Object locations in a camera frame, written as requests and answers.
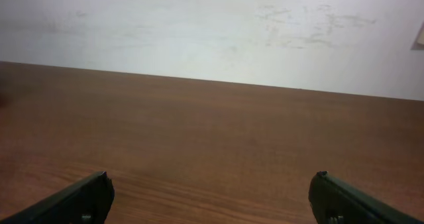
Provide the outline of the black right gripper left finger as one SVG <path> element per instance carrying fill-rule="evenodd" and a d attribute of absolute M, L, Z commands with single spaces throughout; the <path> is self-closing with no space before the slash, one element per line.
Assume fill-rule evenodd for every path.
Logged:
<path fill-rule="evenodd" d="M 114 197 L 107 173 L 96 172 L 1 220 L 1 224 L 104 224 Z"/>

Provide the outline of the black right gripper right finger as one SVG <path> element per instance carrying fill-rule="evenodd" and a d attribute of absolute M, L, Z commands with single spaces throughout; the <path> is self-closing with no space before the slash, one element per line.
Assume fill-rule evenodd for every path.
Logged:
<path fill-rule="evenodd" d="M 308 198 L 318 224 L 423 224 L 326 171 L 314 175 Z"/>

